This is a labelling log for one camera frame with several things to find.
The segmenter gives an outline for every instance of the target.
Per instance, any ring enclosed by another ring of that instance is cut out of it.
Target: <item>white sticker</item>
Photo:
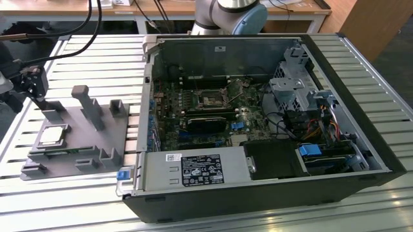
[[[215,52],[225,52],[226,51],[226,47],[215,47]]]
[[[182,154],[167,154],[167,161],[181,161]]]
[[[131,14],[134,14],[134,12],[131,12],[131,11],[115,11],[115,14],[131,15]]]

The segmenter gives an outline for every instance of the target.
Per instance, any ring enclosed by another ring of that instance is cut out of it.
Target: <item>barcode label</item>
[[[167,154],[167,161],[181,161],[182,154]]]

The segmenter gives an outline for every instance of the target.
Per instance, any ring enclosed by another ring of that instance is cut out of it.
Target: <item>processor chip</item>
[[[63,135],[63,127],[48,127],[42,133],[40,143],[43,145],[56,144]]]

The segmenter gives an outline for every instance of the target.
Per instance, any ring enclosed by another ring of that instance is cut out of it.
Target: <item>yellow wire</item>
[[[304,139],[308,139],[308,138],[313,137],[318,132],[320,132],[320,127]]]

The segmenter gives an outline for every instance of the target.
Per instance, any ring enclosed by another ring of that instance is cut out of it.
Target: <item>table leg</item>
[[[314,16],[314,20],[312,21],[312,24],[309,26],[308,33],[318,33],[325,17],[326,15],[324,14]]]
[[[142,16],[135,16],[135,22],[136,22],[139,34],[147,34],[149,30],[147,30],[147,20],[146,20],[146,18],[142,17]]]

